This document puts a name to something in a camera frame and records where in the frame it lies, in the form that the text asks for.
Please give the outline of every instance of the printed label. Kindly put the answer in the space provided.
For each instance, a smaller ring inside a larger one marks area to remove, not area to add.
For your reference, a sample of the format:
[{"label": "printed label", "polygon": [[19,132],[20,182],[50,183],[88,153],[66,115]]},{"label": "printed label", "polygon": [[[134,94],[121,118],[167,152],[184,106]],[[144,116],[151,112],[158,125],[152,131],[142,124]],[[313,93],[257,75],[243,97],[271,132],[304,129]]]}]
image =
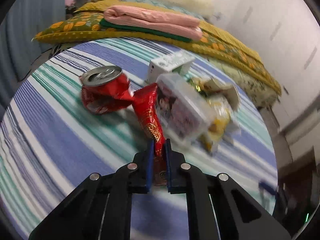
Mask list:
[{"label": "printed label", "polygon": [[171,129],[180,139],[199,127],[196,117],[163,82],[158,84],[156,113],[163,128]]}]

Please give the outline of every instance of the blue striped fabric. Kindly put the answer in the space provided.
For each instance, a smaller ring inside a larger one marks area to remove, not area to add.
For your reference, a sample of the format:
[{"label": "blue striped fabric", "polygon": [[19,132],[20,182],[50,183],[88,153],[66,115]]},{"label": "blue striped fabric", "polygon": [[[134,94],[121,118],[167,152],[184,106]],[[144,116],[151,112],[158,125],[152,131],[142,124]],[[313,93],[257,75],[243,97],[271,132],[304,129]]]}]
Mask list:
[{"label": "blue striped fabric", "polygon": [[[134,38],[91,41],[56,55],[23,83],[0,126],[0,195],[24,239],[89,174],[112,173],[147,146],[132,107],[102,116],[84,109],[78,76],[115,64],[137,90],[145,85],[149,61],[177,50],[166,43]],[[233,82],[195,56],[191,76]],[[221,141],[214,156],[198,142],[183,153],[207,174],[228,173],[261,203],[258,182],[277,185],[275,155],[260,114],[238,90],[241,104],[236,116],[241,135]],[[182,151],[174,143],[172,147]],[[269,203],[267,209],[272,213],[274,199]],[[132,239],[187,238],[185,195],[170,195],[165,188],[155,187],[151,194],[134,196]]]}]

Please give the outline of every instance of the red soda can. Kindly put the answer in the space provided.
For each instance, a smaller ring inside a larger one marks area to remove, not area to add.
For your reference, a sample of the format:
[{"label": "red soda can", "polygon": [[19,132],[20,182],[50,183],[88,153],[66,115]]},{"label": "red soda can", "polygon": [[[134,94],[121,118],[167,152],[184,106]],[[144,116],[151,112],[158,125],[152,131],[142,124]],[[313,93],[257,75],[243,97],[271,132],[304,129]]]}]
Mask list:
[{"label": "red soda can", "polygon": [[91,69],[80,76],[81,100],[94,114],[127,108],[132,104],[129,79],[118,66]]}]

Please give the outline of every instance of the can lid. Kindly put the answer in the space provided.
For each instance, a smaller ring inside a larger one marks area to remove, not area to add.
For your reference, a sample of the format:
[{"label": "can lid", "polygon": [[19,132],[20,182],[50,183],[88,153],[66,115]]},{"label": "can lid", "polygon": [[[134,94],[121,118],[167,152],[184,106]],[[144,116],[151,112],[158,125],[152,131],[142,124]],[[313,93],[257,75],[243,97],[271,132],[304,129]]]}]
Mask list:
[{"label": "can lid", "polygon": [[84,86],[96,87],[115,80],[122,73],[118,66],[103,66],[91,69],[81,76],[81,82]]}]

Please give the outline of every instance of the white box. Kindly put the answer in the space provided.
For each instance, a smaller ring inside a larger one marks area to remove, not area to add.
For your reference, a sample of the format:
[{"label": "white box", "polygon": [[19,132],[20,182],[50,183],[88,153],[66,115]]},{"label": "white box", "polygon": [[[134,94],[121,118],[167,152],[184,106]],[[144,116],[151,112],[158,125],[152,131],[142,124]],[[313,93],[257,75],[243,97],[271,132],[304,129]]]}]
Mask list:
[{"label": "white box", "polygon": [[149,84],[156,82],[158,76],[163,73],[177,72],[184,76],[195,59],[195,56],[185,50],[154,58],[150,60],[146,82]]}]

